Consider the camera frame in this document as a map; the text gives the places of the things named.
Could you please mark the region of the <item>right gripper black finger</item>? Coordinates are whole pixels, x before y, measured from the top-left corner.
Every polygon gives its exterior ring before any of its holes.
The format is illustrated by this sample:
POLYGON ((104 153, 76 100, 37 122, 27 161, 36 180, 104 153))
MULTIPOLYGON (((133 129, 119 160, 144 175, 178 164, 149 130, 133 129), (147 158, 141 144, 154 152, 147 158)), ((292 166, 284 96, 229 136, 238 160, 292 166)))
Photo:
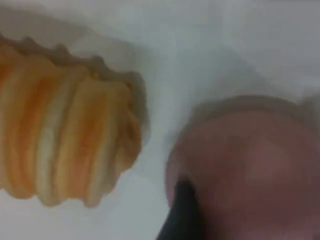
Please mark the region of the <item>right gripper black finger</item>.
POLYGON ((157 240, 205 240, 203 218, 196 190, 187 178, 174 188, 174 200, 157 240))

